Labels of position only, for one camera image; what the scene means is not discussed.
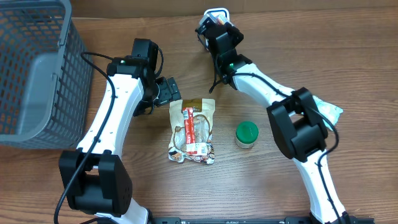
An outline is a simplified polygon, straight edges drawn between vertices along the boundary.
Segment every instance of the wooden tabletop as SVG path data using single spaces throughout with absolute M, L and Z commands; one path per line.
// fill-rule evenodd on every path
M 183 99 L 216 100 L 213 143 L 216 160 L 203 166 L 167 158 L 169 107 L 133 118 L 123 164 L 133 198 L 157 217 L 282 218 L 306 216 L 308 195 L 294 163 L 272 138 L 266 110 L 253 99 L 213 82 L 210 54 L 194 32 L 200 16 L 74 20 L 88 50 L 112 57 L 131 52 L 134 38 L 163 50 L 162 76 L 174 77 Z M 398 8 L 234 14 L 244 34 L 239 53 L 275 81 L 344 109 L 337 124 L 341 141 L 329 158 L 338 196 L 350 215 L 398 222 Z M 94 58 L 105 69 L 107 61 Z M 89 128 L 101 103 L 105 80 L 95 73 Z M 234 142 L 245 120 L 259 127 L 250 150 Z M 327 141 L 333 143 L 333 135 Z M 0 223 L 51 223 L 63 191 L 59 150 L 0 149 Z M 60 212 L 60 223 L 90 216 Z

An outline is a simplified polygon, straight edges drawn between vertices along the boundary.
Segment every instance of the light blue cloth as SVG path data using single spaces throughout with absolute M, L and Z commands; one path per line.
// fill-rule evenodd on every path
M 319 112 L 325 115 L 333 125 L 336 125 L 340 114 L 343 112 L 343 109 L 331 103 L 325 102 L 316 96 L 313 96 L 313 99 L 315 100 L 315 104 L 317 105 Z M 325 123 L 326 127 L 331 130 L 329 124 L 327 124 L 325 121 L 323 122 Z

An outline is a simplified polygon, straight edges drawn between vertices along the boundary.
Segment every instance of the snack package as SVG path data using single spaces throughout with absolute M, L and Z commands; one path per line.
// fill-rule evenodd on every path
M 177 100 L 170 103 L 170 122 L 173 135 L 169 144 L 169 159 L 185 159 L 213 164 L 215 155 L 211 145 L 213 113 L 212 99 Z

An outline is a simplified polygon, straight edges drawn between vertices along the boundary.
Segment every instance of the bin bottom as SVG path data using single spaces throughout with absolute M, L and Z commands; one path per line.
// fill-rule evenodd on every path
M 30 66 L 24 97 L 17 120 L 16 134 L 24 134 L 44 119 L 45 112 L 51 110 L 47 105 L 55 94 L 52 73 L 55 70 L 57 53 L 44 53 L 36 56 Z

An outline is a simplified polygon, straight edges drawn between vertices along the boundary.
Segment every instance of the red label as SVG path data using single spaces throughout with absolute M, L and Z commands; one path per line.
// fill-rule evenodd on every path
M 193 127 L 193 108 L 183 108 L 182 114 L 184 116 L 185 125 L 185 139 L 187 141 L 187 154 L 194 155 L 197 151 L 188 150 L 195 147 L 189 147 L 189 144 L 195 144 L 195 129 Z

